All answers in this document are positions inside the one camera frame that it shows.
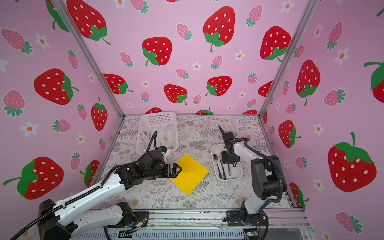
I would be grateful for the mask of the yellow paper napkin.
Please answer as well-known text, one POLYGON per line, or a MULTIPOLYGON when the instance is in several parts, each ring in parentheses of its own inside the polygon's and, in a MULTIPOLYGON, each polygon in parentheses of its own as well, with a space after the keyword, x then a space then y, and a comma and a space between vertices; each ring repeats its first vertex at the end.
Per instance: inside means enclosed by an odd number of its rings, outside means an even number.
POLYGON ((175 179, 171 179, 171 182, 189 196, 209 171, 188 154, 181 157, 177 164, 182 171, 175 179))

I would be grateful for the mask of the silver spoon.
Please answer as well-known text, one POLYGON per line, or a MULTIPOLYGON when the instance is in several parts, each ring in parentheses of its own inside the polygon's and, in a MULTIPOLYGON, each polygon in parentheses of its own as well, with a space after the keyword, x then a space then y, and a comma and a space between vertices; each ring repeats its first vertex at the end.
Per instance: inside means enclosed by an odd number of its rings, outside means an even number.
POLYGON ((214 161, 216 163, 216 166, 217 166, 217 172, 218 172, 219 179, 222 179, 223 176, 222 176, 222 174, 220 172, 219 156, 217 154, 213 154, 213 159, 214 159, 214 161))

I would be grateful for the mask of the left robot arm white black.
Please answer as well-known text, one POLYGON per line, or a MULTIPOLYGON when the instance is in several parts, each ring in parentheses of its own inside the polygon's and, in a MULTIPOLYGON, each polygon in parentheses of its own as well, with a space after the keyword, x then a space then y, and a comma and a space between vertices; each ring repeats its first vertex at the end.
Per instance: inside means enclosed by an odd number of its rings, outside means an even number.
POLYGON ((137 161, 113 167, 99 183, 86 190, 53 202, 44 201, 39 207, 37 226, 42 240, 69 240, 72 237, 100 227, 140 228, 140 221, 127 202, 93 211, 104 200, 127 191, 145 180, 175 179, 182 172, 178 164, 165 162, 170 151, 165 147, 144 153, 137 161))

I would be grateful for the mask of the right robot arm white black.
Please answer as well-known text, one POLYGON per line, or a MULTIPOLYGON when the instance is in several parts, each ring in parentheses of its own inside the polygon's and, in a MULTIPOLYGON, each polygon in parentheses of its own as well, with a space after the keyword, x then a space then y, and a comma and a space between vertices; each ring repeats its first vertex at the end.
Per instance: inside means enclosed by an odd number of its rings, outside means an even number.
POLYGON ((254 193, 242 203, 240 217, 245 225, 254 224, 270 203, 279 203, 287 190, 284 173, 277 156, 267 156, 252 148, 248 138, 236 138, 222 131, 224 151, 221 153, 222 179, 234 176, 241 160, 249 160, 254 193))

